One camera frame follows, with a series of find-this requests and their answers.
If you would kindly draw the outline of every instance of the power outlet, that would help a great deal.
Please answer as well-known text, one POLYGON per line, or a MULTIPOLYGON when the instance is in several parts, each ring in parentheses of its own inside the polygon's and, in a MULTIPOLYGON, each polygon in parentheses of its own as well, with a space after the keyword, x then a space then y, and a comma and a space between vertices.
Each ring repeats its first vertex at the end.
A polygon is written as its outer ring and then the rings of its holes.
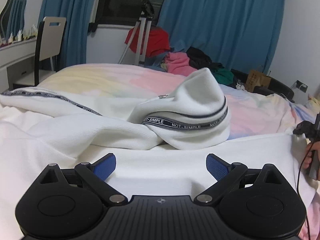
POLYGON ((307 92, 307 89, 308 89, 308 86, 304 83, 302 83, 301 81, 297 80, 296 82, 296 87, 299 88, 302 92, 306 93, 307 92))

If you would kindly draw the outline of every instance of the pink cloth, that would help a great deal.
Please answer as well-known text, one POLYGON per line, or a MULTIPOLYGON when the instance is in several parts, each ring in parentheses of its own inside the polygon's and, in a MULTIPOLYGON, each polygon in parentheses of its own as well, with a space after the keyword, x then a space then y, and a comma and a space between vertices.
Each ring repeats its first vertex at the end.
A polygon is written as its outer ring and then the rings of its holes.
MULTIPOLYGON (((320 196, 318 193, 315 194, 307 209, 307 216, 310 226, 311 240, 320 240, 320 196)), ((302 240, 308 240, 308 227, 306 221, 304 222, 298 236, 302 240)))
POLYGON ((167 72, 187 77, 195 68, 189 66, 189 57, 184 52, 169 52, 164 57, 164 63, 167 65, 167 72))

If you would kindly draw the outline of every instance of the curtain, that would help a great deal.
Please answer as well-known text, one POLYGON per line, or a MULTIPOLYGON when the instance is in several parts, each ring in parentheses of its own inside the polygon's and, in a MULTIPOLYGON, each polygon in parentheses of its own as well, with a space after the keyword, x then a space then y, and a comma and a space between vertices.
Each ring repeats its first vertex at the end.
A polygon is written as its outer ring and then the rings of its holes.
POLYGON ((11 33, 13 36, 17 36, 19 30, 23 31, 24 28, 24 10, 26 8, 27 0, 8 0, 6 7, 4 8, 3 16, 1 17, 1 32, 4 33, 6 26, 5 39, 8 41, 11 33), (8 14, 8 22, 5 24, 4 17, 8 14))
POLYGON ((284 0, 164 0, 158 26, 176 50, 193 46, 227 69, 267 72, 283 10, 284 0))
POLYGON ((43 0, 39 22, 45 16, 67 18, 57 70, 86 63, 87 32, 93 3, 94 0, 43 0))

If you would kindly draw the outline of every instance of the brown paper bag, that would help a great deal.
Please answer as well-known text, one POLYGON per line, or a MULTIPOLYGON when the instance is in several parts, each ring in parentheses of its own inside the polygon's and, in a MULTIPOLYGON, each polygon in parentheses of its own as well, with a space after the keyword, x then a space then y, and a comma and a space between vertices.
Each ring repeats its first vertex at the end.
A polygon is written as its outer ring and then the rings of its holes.
POLYGON ((248 92, 253 92, 253 89, 255 86, 263 86, 268 88, 270 85, 271 78, 266 76, 265 74, 256 71, 256 70, 250 70, 247 82, 245 83, 245 89, 248 92))

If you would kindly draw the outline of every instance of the blue gripper pad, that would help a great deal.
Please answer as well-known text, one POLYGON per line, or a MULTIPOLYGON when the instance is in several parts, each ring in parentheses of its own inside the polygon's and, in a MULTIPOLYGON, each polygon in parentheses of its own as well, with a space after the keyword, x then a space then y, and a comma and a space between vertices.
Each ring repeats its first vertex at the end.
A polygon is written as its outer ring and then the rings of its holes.
POLYGON ((232 170, 232 166, 229 163, 214 154, 207 156, 206 166, 207 170, 217 181, 221 180, 232 170))
POLYGON ((93 173, 105 181, 111 173, 116 169, 116 157, 109 153, 92 164, 93 173))

